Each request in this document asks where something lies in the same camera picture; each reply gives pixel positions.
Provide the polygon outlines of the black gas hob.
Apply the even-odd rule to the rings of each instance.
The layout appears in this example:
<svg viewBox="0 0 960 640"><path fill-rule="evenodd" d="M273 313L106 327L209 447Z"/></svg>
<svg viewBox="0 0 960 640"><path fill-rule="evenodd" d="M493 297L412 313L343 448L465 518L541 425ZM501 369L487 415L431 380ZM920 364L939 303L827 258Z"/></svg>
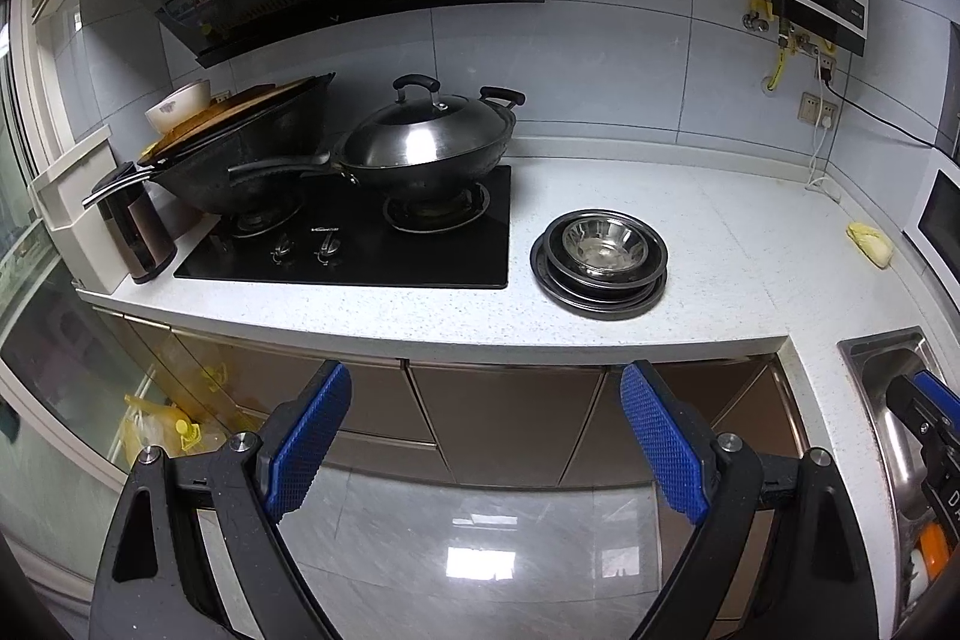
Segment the black gas hob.
<svg viewBox="0 0 960 640"><path fill-rule="evenodd" d="M217 224L179 263L179 280L325 286L503 289L511 169L426 202L345 182L260 236Z"/></svg>

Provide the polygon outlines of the large steel bowl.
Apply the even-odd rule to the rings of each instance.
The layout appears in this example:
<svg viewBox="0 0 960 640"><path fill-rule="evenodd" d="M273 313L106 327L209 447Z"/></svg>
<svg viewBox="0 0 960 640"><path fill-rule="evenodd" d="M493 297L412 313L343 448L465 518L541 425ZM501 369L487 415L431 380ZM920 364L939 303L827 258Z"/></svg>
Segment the large steel bowl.
<svg viewBox="0 0 960 640"><path fill-rule="evenodd" d="M643 232L622 218L576 218L563 229L562 247L574 269L602 280L635 275L649 257Z"/></svg>

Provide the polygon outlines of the dark electric kettle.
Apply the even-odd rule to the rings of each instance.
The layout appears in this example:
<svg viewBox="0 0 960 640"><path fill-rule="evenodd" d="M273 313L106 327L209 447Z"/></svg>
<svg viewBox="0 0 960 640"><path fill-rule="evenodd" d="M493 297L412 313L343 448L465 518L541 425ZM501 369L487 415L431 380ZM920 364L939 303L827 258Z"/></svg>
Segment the dark electric kettle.
<svg viewBox="0 0 960 640"><path fill-rule="evenodd" d="M119 164L96 182L82 201L85 208L98 209L137 284L153 281L178 255L178 247L146 191L146 179L148 174L137 164Z"/></svg>

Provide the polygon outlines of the black frying pan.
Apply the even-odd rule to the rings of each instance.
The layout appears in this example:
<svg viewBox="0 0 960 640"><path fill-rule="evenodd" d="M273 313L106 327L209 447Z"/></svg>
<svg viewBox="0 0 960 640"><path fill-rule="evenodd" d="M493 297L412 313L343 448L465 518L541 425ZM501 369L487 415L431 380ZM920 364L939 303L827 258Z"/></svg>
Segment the black frying pan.
<svg viewBox="0 0 960 640"><path fill-rule="evenodd" d="M265 159L317 154L334 81L333 73L316 74L259 96L247 109L192 140L151 154L140 167L151 167L151 182L203 213L252 211L277 190L280 177L235 185L228 170Z"/></svg>

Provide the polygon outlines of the wooden cutting board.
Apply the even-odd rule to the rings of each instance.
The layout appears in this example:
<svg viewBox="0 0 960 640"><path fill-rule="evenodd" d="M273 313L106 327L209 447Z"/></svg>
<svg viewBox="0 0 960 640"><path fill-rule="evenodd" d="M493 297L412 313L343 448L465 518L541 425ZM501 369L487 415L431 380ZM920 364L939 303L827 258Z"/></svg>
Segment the wooden cutting board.
<svg viewBox="0 0 960 640"><path fill-rule="evenodd" d="M226 120L233 119L239 112L265 103L267 99L285 94L291 89L299 88L304 83L306 83L306 80L293 81L293 83L286 83L286 85L281 86L257 85L238 92L235 96L224 99L221 103L212 104L203 109L202 112L195 113L189 119L185 119L172 130L164 133L155 143L147 146L140 154L140 158L137 159L137 163L142 164L142 166L153 163L155 159L158 159L163 152L171 149L172 146L176 146L184 140L190 140L190 138L200 135L202 131L213 128L216 124L223 124Z"/></svg>

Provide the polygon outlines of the yellow oil bottle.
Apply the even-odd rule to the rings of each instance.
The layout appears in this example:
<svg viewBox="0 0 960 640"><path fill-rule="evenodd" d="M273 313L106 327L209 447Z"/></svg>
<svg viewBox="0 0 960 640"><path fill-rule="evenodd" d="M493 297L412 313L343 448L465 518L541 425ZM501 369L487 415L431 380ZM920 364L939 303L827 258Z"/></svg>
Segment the yellow oil bottle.
<svg viewBox="0 0 960 640"><path fill-rule="evenodd" d="M121 420L121 445L128 464L133 464L149 445L158 445L169 456L182 456L199 447L202 427L176 404L156 404L125 395L127 414Z"/></svg>

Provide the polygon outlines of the white ceramic bowl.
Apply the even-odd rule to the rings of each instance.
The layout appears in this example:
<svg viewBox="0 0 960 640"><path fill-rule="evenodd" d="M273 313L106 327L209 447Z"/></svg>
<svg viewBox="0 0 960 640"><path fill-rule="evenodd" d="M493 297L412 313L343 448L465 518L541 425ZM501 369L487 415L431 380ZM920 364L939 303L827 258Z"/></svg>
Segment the white ceramic bowl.
<svg viewBox="0 0 960 640"><path fill-rule="evenodd" d="M172 91L158 104L150 107L145 112L145 119L156 133L166 135L172 128L176 128L185 120L205 110L210 106L210 101L212 101L210 81L192 81L189 85L183 85L176 91Z"/></svg>

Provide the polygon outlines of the wok with steel lid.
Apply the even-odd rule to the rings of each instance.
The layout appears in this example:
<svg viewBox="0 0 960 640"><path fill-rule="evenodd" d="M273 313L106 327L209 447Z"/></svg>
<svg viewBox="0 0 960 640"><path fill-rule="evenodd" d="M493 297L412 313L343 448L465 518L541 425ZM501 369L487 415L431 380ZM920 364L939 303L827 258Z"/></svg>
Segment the wok with steel lid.
<svg viewBox="0 0 960 640"><path fill-rule="evenodd" d="M392 83L395 99L353 128L332 154L363 185L433 191L487 177L505 156L527 101L516 89L483 86L475 97L444 94L426 74Z"/></svg>

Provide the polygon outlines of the wall power socket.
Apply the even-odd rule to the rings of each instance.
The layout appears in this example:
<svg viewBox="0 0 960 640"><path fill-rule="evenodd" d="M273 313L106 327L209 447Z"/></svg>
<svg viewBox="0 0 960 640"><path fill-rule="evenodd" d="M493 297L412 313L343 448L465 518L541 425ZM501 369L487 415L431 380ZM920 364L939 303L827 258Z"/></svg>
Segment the wall power socket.
<svg viewBox="0 0 960 640"><path fill-rule="evenodd" d="M830 103L827 99L820 99L812 92L802 92L797 108L797 118L804 124L832 130L837 113L838 106L835 103Z"/></svg>

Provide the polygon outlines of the white microwave oven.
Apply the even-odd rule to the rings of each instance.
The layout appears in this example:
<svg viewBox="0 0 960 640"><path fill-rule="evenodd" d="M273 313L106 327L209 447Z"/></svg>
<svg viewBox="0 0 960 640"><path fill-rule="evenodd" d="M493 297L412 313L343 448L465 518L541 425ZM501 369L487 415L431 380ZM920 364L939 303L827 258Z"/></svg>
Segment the white microwave oven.
<svg viewBox="0 0 960 640"><path fill-rule="evenodd" d="M960 307L960 179L958 164L939 149L928 152L905 236Z"/></svg>

